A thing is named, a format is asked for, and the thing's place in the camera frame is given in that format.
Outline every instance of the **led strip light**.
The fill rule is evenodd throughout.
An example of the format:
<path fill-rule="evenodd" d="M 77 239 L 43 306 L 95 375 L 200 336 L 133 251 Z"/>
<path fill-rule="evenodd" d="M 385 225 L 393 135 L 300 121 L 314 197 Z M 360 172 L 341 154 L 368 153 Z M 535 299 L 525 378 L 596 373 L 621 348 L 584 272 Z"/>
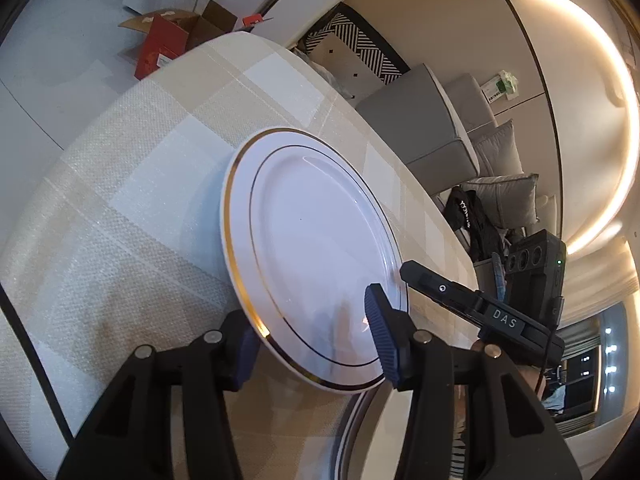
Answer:
<path fill-rule="evenodd" d="M 636 98 L 636 89 L 631 79 L 631 74 L 626 68 L 626 63 L 611 38 L 603 30 L 602 27 L 584 10 L 569 0 L 543 0 L 548 4 L 552 4 L 565 14 L 571 16 L 576 22 L 580 23 L 587 30 L 603 51 L 609 57 L 613 69 L 618 74 L 620 85 L 624 94 L 626 103 L 626 125 L 628 131 L 628 146 L 626 152 L 626 160 L 622 175 L 618 182 L 613 197 L 607 204 L 604 211 L 591 226 L 577 238 L 574 238 L 567 246 L 569 254 L 576 253 L 582 248 L 590 244 L 600 232 L 613 220 L 618 214 L 626 196 L 631 189 L 638 166 L 638 153 L 640 151 L 640 114 L 638 111 L 638 99 Z"/>

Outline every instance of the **plate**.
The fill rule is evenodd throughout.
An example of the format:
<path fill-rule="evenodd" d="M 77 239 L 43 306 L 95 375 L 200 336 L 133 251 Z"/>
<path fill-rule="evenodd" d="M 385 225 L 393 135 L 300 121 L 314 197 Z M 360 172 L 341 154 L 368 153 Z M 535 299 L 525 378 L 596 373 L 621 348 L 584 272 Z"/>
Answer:
<path fill-rule="evenodd" d="M 406 311 L 407 289 L 391 227 L 349 163 L 305 132 L 256 134 L 232 158 L 220 215 L 238 299 L 278 359 L 334 392 L 379 384 L 364 291 L 381 283 Z"/>

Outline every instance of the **plate rim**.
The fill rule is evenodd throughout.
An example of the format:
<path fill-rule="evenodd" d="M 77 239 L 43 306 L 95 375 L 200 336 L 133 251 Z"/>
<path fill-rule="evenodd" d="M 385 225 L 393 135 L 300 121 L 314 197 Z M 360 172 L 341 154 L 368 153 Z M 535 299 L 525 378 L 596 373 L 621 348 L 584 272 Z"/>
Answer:
<path fill-rule="evenodd" d="M 319 387 L 323 390 L 327 390 L 333 393 L 342 393 L 342 394 L 356 394 L 359 392 L 367 391 L 378 384 L 380 384 L 384 380 L 384 375 L 380 374 L 378 377 L 373 378 L 366 383 L 361 384 L 338 384 L 331 382 L 329 380 L 320 378 L 316 376 L 314 373 L 306 370 L 303 366 L 297 363 L 291 356 L 289 356 L 280 345 L 278 345 L 277 341 L 271 335 L 270 330 L 265 325 L 264 321 L 260 318 L 257 310 L 255 309 L 252 300 L 249 298 L 246 287 L 242 281 L 242 277 L 240 275 L 240 271 L 238 268 L 238 261 L 234 254 L 233 242 L 231 239 L 231 221 L 230 221 L 230 202 L 231 202 L 231 190 L 233 187 L 234 177 L 242 160 L 244 154 L 258 141 L 268 136 L 269 134 L 275 133 L 294 133 L 294 134 L 302 134 L 305 137 L 308 137 L 312 140 L 315 140 L 321 143 L 323 146 L 328 148 L 331 152 L 335 153 L 336 156 L 340 158 L 345 164 L 348 165 L 349 168 L 359 177 L 359 179 L 364 184 L 365 188 L 369 191 L 373 200 L 375 200 L 376 205 L 378 206 L 382 217 L 381 221 L 384 222 L 386 231 L 391 235 L 392 243 L 398 252 L 399 263 L 401 263 L 402 256 L 400 252 L 400 245 L 398 244 L 398 240 L 396 239 L 396 235 L 393 232 L 393 228 L 391 223 L 384 210 L 382 209 L 382 205 L 378 201 L 377 197 L 368 186 L 368 184 L 364 181 L 360 172 L 358 172 L 353 165 L 342 156 L 335 148 L 330 146 L 324 140 L 319 139 L 317 136 L 305 132 L 303 130 L 299 130 L 290 126 L 280 126 L 275 128 L 268 128 L 265 130 L 261 130 L 259 132 L 254 133 L 249 136 L 244 142 L 236 149 L 236 152 L 229 162 L 228 167 L 225 172 L 225 178 L 222 186 L 222 196 L 220 201 L 220 233 L 222 235 L 222 248 L 225 257 L 226 268 L 229 272 L 232 286 L 238 295 L 238 300 L 242 309 L 247 314 L 251 325 L 254 327 L 254 330 L 258 333 L 258 336 L 262 338 L 264 343 L 271 349 L 272 353 L 276 355 L 276 357 L 281 360 L 287 367 L 295 370 L 303 379 L 313 384 L 313 386 Z M 409 300 L 408 300 L 408 287 L 404 283 L 401 286 L 401 311 L 408 312 L 409 311 Z"/>

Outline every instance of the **table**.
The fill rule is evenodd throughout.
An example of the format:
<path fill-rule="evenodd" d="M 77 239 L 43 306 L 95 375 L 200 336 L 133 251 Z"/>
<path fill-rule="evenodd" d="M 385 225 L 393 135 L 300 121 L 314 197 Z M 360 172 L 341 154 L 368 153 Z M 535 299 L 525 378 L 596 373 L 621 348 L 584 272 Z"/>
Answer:
<path fill-rule="evenodd" d="M 404 260 L 476 286 L 471 260 L 430 198 L 343 98 L 277 44 L 222 36 L 101 115 L 40 184 L 0 256 L 0 282 L 73 432 L 136 346 L 183 346 L 238 308 L 222 257 L 219 184 L 243 139 L 278 126 L 318 136 L 351 163 Z M 421 327 L 459 346 L 473 341 L 471 325 L 420 295 L 410 302 Z M 330 477 L 349 396 L 304 383 L 263 349 L 251 380 L 226 398 L 245 478 Z M 0 412 L 52 478 L 66 446 L 4 318 Z"/>

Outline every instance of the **open box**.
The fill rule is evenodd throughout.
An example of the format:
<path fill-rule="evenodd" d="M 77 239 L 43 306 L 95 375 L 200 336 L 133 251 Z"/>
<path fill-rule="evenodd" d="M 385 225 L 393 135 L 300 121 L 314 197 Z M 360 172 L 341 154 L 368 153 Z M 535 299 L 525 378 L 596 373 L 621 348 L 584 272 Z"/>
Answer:
<path fill-rule="evenodd" d="M 142 79 L 192 48 L 233 31 L 237 20 L 210 0 L 202 14 L 161 9 L 131 18 L 119 27 L 147 34 L 135 72 L 136 78 Z"/>

